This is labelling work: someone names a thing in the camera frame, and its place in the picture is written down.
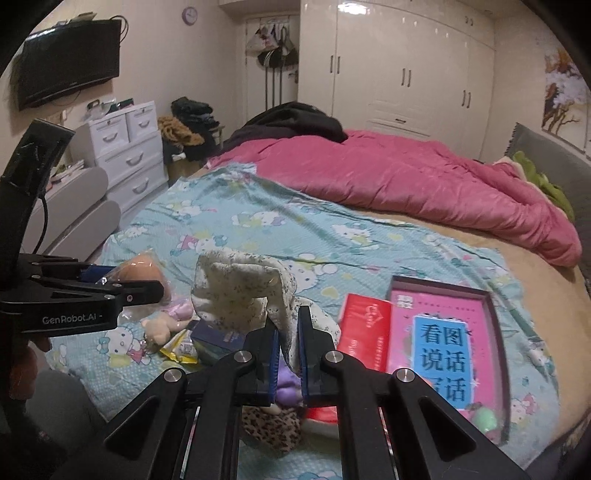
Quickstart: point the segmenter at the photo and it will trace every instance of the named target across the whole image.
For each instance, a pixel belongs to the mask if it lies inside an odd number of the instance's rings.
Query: red box
[[[340,313],[341,336],[337,350],[360,360],[367,368],[385,372],[392,304],[349,293]],[[311,408],[306,430],[338,436],[336,407]]]

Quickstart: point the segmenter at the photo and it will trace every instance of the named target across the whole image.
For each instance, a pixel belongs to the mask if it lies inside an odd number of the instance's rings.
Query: yellow packet
[[[172,337],[160,352],[179,364],[195,365],[199,363],[197,350],[191,340],[191,331],[183,330]]]

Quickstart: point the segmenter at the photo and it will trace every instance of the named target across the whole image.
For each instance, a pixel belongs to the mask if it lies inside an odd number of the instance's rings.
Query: leopard print fabric
[[[258,407],[242,407],[242,427],[255,440],[283,453],[301,441],[301,421],[294,408],[270,415]]]

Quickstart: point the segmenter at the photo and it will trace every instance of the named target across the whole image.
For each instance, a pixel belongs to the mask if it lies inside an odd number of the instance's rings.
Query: green ball
[[[472,416],[472,424],[482,433],[488,433],[496,430],[499,422],[496,419],[495,412],[486,407],[481,407]]]

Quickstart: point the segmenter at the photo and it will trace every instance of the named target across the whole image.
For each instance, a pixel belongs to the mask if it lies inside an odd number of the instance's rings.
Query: pink comforter
[[[483,230],[553,265],[579,262],[574,226],[511,166],[482,165],[435,141],[348,133],[343,144],[312,136],[253,140],[209,166],[254,163],[257,175],[313,197]]]

